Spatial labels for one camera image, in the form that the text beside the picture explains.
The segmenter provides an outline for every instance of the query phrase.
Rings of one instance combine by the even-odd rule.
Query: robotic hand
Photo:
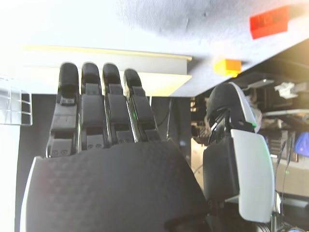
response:
[[[76,66],[61,66],[46,158],[34,159],[26,186],[22,232],[207,232],[206,215],[219,217],[214,205],[233,198],[245,220],[269,221],[271,160],[236,85],[221,84],[210,97],[204,196],[177,147],[160,140],[138,74],[125,71],[126,97],[113,64],[103,67],[105,96],[100,83],[97,66],[84,64],[80,95]]]

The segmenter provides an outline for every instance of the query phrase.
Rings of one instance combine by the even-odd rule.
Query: wire rack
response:
[[[18,84],[0,74],[0,124],[32,125],[31,94],[21,90]]]

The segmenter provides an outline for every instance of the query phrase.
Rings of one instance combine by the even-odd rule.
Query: lego brick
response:
[[[214,65],[215,73],[228,77],[237,77],[241,73],[241,61],[233,59],[223,59]]]
[[[289,6],[250,17],[250,32],[253,39],[285,32],[288,30]]]

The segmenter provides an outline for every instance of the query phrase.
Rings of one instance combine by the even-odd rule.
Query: blue object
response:
[[[309,157],[309,132],[302,132],[295,144],[294,151]]]

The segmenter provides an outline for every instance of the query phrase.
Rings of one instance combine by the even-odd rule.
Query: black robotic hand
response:
[[[207,204],[172,141],[161,141],[136,71],[60,68],[46,158],[33,161],[23,232],[208,231]]]

